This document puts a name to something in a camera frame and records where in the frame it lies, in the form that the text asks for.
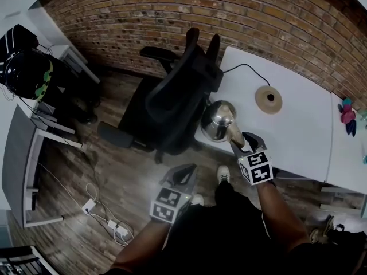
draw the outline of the pink object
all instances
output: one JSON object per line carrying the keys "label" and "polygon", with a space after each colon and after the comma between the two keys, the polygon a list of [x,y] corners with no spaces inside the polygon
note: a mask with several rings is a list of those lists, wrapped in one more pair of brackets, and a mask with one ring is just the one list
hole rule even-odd
{"label": "pink object", "polygon": [[344,105],[343,106],[343,112],[352,111],[352,105]]}
{"label": "pink object", "polygon": [[347,124],[349,123],[351,120],[354,120],[356,119],[356,114],[352,111],[352,110],[349,110],[349,111],[344,111],[342,113],[342,116],[340,116],[340,121],[344,124]]}

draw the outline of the black office chair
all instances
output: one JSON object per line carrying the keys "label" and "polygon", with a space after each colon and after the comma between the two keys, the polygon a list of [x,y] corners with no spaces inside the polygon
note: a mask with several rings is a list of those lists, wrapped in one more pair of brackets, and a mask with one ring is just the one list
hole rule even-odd
{"label": "black office chair", "polygon": [[198,38],[198,29],[188,30],[181,58],[157,47],[144,47],[140,51],[141,56],[159,60],[167,76],[164,80],[144,78],[118,128],[104,122],[99,124],[101,138],[123,148],[157,150],[157,156],[178,155],[190,146],[209,94],[218,91],[223,78],[223,72],[216,66],[219,36],[213,36],[206,53],[197,45]]}

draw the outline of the silver kettle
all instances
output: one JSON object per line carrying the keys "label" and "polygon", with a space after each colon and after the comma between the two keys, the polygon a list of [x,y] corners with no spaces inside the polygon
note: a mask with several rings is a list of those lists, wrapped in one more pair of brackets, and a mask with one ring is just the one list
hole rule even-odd
{"label": "silver kettle", "polygon": [[227,101],[220,100],[209,105],[201,118],[201,131],[214,142],[233,140],[240,148],[245,140],[236,122],[236,109]]}

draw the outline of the black helmet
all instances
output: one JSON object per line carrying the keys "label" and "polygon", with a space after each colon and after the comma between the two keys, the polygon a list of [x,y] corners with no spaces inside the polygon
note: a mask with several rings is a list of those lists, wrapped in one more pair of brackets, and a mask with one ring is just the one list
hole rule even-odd
{"label": "black helmet", "polygon": [[40,100],[46,92],[53,65],[37,49],[21,50],[9,57],[5,69],[5,85],[15,95]]}

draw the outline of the brick wall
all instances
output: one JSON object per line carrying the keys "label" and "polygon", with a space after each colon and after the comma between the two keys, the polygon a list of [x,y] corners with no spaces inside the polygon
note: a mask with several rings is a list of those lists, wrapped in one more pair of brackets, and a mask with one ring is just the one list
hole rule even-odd
{"label": "brick wall", "polygon": [[351,97],[356,109],[366,108],[367,36],[355,19],[340,12],[340,5],[329,1],[332,5],[327,0],[41,3],[90,62],[162,76],[159,63],[140,57],[139,51],[150,45],[182,53],[186,31],[197,27],[204,49],[217,33],[221,56],[227,46],[252,52]]}

